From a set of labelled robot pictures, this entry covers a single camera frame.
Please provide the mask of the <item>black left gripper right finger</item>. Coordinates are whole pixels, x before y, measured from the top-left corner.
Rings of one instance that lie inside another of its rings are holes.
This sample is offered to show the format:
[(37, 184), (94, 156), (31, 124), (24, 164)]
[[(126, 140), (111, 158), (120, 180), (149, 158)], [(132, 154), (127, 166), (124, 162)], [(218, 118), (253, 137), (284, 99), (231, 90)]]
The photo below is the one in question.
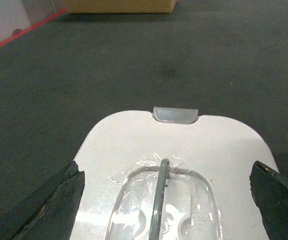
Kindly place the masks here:
[(288, 179), (255, 161), (249, 176), (252, 199), (270, 240), (288, 240)]

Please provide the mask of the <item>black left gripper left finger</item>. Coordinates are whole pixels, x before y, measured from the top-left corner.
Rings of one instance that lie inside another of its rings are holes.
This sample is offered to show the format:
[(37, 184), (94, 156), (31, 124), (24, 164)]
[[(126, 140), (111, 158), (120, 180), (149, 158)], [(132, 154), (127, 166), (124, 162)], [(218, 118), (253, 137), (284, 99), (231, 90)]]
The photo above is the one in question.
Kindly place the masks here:
[(85, 173), (67, 164), (0, 217), (0, 240), (68, 240), (85, 187)]

